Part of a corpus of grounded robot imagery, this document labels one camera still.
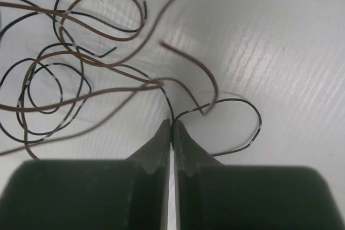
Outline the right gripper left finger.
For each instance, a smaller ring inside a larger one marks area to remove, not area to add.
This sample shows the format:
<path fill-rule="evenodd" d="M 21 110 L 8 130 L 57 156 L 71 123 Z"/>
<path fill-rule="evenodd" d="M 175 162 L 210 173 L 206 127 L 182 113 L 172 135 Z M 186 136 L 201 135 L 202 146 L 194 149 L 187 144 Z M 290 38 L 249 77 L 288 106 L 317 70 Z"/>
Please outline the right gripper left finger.
<path fill-rule="evenodd" d="M 170 121 L 126 159 L 32 160 L 1 195 L 1 229 L 166 229 Z"/>

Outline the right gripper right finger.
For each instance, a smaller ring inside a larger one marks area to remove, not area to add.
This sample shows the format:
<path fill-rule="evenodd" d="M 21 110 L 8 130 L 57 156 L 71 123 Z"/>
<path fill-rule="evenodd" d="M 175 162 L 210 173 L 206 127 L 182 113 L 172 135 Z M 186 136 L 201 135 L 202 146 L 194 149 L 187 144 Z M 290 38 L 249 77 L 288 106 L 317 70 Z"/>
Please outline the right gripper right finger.
<path fill-rule="evenodd" d="M 174 125 L 178 229 L 341 229 L 327 182 L 303 166 L 224 165 Z"/>

